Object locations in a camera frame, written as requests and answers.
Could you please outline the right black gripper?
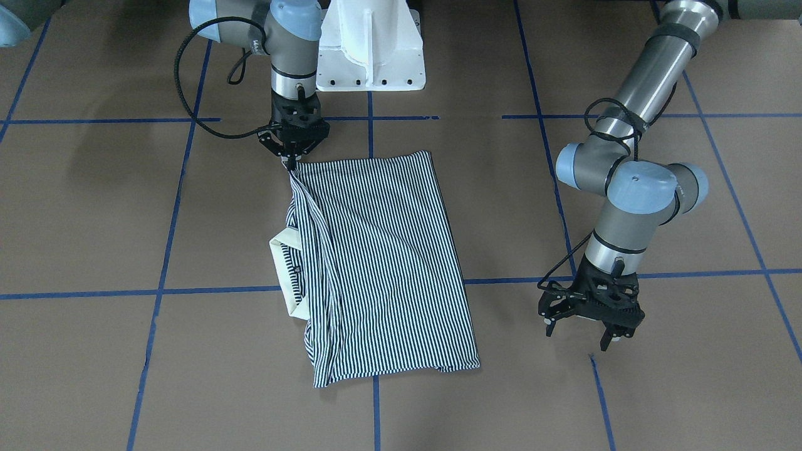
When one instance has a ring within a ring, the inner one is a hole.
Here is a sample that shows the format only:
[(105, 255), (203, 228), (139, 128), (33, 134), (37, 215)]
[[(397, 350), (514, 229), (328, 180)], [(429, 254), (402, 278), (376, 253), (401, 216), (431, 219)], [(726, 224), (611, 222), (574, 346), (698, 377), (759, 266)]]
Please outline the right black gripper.
[(258, 132), (258, 140), (272, 154), (283, 158), (287, 171), (295, 171), (300, 156), (309, 154), (329, 137), (330, 124), (321, 115), (316, 93), (306, 99), (290, 100), (272, 92), (270, 100), (270, 121)]

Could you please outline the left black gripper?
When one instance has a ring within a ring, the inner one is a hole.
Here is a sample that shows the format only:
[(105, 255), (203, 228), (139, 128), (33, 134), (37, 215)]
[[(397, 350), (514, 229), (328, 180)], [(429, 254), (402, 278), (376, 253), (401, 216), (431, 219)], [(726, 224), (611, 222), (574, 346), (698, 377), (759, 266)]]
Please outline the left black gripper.
[(629, 338), (645, 319), (645, 312), (638, 303), (638, 274), (625, 274), (626, 268), (618, 257), (607, 273), (584, 257), (578, 276), (568, 288), (547, 277), (541, 279), (538, 288), (543, 294), (538, 313), (544, 318), (545, 336), (552, 337), (558, 320), (576, 315), (604, 323), (601, 351), (607, 351), (610, 343), (622, 337)]

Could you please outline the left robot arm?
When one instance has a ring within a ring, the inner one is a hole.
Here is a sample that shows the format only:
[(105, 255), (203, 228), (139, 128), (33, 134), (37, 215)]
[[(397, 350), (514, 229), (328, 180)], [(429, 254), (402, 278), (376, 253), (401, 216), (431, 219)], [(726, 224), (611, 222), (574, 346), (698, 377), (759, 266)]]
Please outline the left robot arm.
[(638, 302), (638, 268), (659, 226), (699, 207), (707, 174), (690, 163), (650, 162), (640, 143), (664, 114), (702, 41), (730, 20), (800, 19), (799, 1), (668, 1), (617, 93), (590, 103), (589, 135), (561, 149), (559, 182), (604, 198), (569, 286), (546, 275), (538, 314), (552, 336), (559, 320), (579, 317), (604, 326), (600, 348), (630, 338), (645, 319)]

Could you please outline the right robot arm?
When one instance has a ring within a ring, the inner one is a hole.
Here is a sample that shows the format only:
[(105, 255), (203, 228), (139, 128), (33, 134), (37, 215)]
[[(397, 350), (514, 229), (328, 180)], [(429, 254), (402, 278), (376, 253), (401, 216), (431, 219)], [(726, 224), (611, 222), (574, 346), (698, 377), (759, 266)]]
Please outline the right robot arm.
[[(173, 78), (181, 105), (192, 121), (221, 139), (255, 136), (261, 145), (295, 171), (298, 160), (329, 136), (317, 94), (319, 41), (323, 10), (317, 1), (192, 1), (191, 31), (177, 51)], [(237, 46), (234, 69), (244, 72), (255, 55), (270, 59), (269, 122), (248, 132), (226, 134), (206, 125), (190, 108), (180, 82), (180, 62), (193, 38)]]

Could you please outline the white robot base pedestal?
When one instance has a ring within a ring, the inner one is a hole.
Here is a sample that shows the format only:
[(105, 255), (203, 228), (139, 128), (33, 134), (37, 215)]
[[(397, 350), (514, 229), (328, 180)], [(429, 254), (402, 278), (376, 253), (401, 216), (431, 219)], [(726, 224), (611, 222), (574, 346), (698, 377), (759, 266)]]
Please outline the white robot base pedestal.
[(319, 91), (426, 86), (421, 1), (331, 1), (323, 11)]

